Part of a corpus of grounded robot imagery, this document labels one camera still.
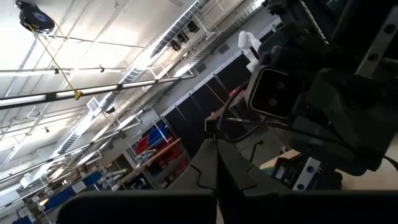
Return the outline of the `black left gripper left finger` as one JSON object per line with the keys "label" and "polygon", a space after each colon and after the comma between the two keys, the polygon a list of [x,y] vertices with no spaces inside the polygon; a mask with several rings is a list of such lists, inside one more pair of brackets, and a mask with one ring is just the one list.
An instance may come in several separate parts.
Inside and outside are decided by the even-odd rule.
{"label": "black left gripper left finger", "polygon": [[63,205],[61,224],[216,223],[218,149],[203,141],[183,174],[167,189],[82,193]]}

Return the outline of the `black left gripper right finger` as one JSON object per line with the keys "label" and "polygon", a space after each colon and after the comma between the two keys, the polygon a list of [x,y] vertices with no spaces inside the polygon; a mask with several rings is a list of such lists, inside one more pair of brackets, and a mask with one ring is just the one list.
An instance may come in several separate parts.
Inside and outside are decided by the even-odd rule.
{"label": "black left gripper right finger", "polygon": [[225,223],[397,223],[395,190],[294,191],[218,141],[218,201]]}

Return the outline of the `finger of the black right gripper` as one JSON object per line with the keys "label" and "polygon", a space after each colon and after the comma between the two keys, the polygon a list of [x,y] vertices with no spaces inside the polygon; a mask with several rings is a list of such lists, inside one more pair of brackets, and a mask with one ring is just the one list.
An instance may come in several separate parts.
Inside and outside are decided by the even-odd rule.
{"label": "finger of the black right gripper", "polygon": [[307,131],[337,138],[351,149],[383,157],[397,132],[397,82],[350,75],[333,69],[293,75],[299,85],[298,119]]}
{"label": "finger of the black right gripper", "polygon": [[292,148],[353,176],[361,176],[368,170],[378,170],[383,160],[382,153],[364,148],[351,149],[337,138],[296,128],[292,130]]}

